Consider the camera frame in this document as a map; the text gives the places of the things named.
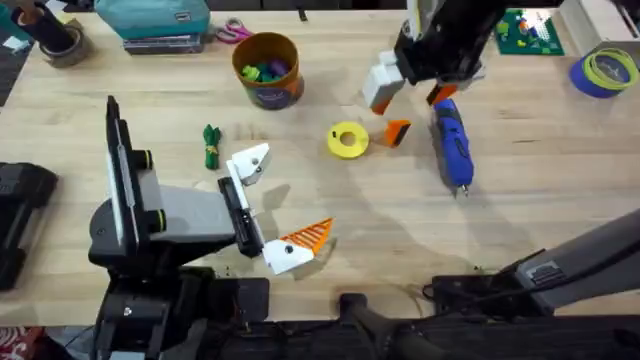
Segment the orange block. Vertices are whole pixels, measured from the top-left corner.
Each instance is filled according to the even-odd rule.
[[[327,242],[332,223],[333,218],[328,218],[313,225],[309,225],[304,229],[285,235],[281,237],[280,240],[311,249],[313,254],[316,255]]]
[[[375,104],[371,107],[371,111],[373,111],[376,115],[384,115],[384,112],[387,110],[387,107],[391,104],[391,98],[389,100],[381,101],[378,104]]]
[[[430,106],[433,106],[439,103],[440,101],[447,99],[448,97],[453,95],[457,90],[458,90],[457,85],[445,85],[442,87],[436,85],[433,91],[437,91],[437,93],[435,94],[435,97],[433,98],[432,101],[429,101],[430,100],[429,97],[432,96],[432,94],[429,94],[429,97],[427,97],[427,103],[429,103]]]
[[[404,135],[409,130],[409,126],[411,126],[411,121],[409,120],[389,120],[387,128],[384,130],[384,139],[387,145],[391,147],[400,145]]]

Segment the green lego baseplate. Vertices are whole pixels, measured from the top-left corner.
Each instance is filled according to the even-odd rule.
[[[518,25],[523,17],[527,24],[534,24],[538,36],[520,31]],[[544,10],[508,9],[496,25],[495,37],[503,55],[564,55],[553,22]]]

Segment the teal box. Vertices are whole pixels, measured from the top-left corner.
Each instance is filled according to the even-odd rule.
[[[123,39],[206,33],[203,0],[96,0],[96,13]]]
[[[10,35],[22,41],[31,40],[31,36],[22,31],[18,25],[11,21],[11,10],[3,4],[0,4],[0,28],[6,30]]]

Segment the yellow tape roll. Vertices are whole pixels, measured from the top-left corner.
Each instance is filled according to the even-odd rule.
[[[345,145],[340,137],[349,133],[353,134],[355,142],[352,145]],[[367,150],[369,133],[358,123],[344,121],[331,127],[329,134],[327,134],[327,145],[329,151],[334,155],[343,159],[354,159]]]

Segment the scissors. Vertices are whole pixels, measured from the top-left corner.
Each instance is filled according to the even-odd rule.
[[[224,27],[216,28],[216,38],[225,44],[237,44],[251,35],[253,33],[244,27],[240,19],[235,17],[227,19]]]

